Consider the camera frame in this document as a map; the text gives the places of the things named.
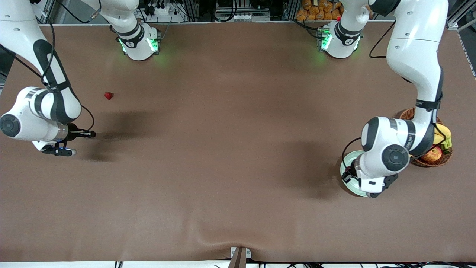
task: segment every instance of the green led light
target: green led light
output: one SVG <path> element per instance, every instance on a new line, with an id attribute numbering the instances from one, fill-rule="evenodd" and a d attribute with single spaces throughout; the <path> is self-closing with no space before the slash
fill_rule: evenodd
<path id="1" fill-rule="evenodd" d="M 149 43 L 149 46 L 150 46 L 150 49 L 152 49 L 152 51 L 157 51 L 157 41 L 155 40 L 150 40 L 149 38 L 147 38 L 147 43 Z"/>
<path id="2" fill-rule="evenodd" d="M 322 41 L 321 48 L 322 49 L 329 48 L 329 44 L 330 44 L 331 40 L 332 40 L 332 35 L 328 34 L 327 37 Z"/>
<path id="3" fill-rule="evenodd" d="M 121 39 L 119 39 L 119 43 L 122 46 L 122 51 L 124 51 L 124 53 L 126 53 L 126 48 L 124 47 L 124 44 L 122 43 Z"/>

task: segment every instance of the brown table surface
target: brown table surface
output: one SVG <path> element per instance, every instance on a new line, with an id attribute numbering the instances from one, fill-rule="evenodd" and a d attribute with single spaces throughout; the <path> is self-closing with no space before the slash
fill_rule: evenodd
<path id="1" fill-rule="evenodd" d="M 55 27 L 98 136 L 67 158 L 0 135 L 0 260 L 220 259 L 242 245 L 261 261 L 475 261 L 476 82 L 456 32 L 439 49 L 450 163 L 412 165 L 377 199 L 343 189 L 344 146 L 415 103 L 368 57 L 388 26 L 369 23 L 336 60 L 293 23 L 173 25 L 143 62 L 107 27 Z M 15 63 L 0 112 L 32 85 Z"/>

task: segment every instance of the fruit basket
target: fruit basket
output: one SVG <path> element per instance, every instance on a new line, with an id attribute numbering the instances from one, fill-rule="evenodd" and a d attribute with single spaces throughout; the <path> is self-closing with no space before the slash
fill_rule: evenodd
<path id="1" fill-rule="evenodd" d="M 411 108 L 408 110 L 403 111 L 400 115 L 400 119 L 405 119 L 405 120 L 412 120 L 413 116 L 415 115 L 415 108 Z M 441 120 L 436 117 L 436 122 L 438 124 L 444 125 Z M 413 158 L 411 160 L 411 163 L 420 167 L 436 167 L 436 166 L 442 166 L 451 159 L 451 155 L 453 154 L 453 148 L 450 148 L 445 154 L 442 154 L 441 157 L 433 162 L 427 162 L 421 158 Z"/>

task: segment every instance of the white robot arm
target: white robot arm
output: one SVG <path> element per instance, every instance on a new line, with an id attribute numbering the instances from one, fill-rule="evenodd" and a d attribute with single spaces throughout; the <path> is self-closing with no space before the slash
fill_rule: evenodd
<path id="1" fill-rule="evenodd" d="M 359 190 L 376 197 L 408 166 L 410 155 L 420 156 L 433 144 L 436 114 L 443 97 L 443 70 L 437 53 L 448 1 L 370 0 L 369 5 L 383 16 L 394 12 L 397 21 L 387 63 L 418 92 L 411 121 L 374 117 L 364 126 L 361 141 L 365 152 L 342 176 L 345 182 L 350 177 L 358 179 Z"/>
<path id="2" fill-rule="evenodd" d="M 81 0 L 101 14 L 111 25 L 123 51 L 133 60 L 142 61 L 157 53 L 160 31 L 146 23 L 139 23 L 133 11 L 139 0 Z"/>
<path id="3" fill-rule="evenodd" d="M 51 53 L 52 45 L 41 32 L 30 1 L 0 1 L 0 45 L 31 62 L 46 86 L 20 91 L 13 107 L 0 118 L 2 132 L 13 139 L 32 141 L 47 154 L 74 155 L 76 151 L 66 148 L 66 142 L 95 133 L 71 123 L 79 117 L 81 104 L 58 55 Z"/>

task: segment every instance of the red apple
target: red apple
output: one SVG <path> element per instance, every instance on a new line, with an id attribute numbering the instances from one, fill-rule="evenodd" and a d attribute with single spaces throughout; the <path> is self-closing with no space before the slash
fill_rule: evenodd
<path id="1" fill-rule="evenodd" d="M 427 162 L 435 162 L 436 160 L 440 159 L 443 155 L 443 151 L 439 146 L 431 149 L 426 155 L 424 155 L 421 159 Z"/>

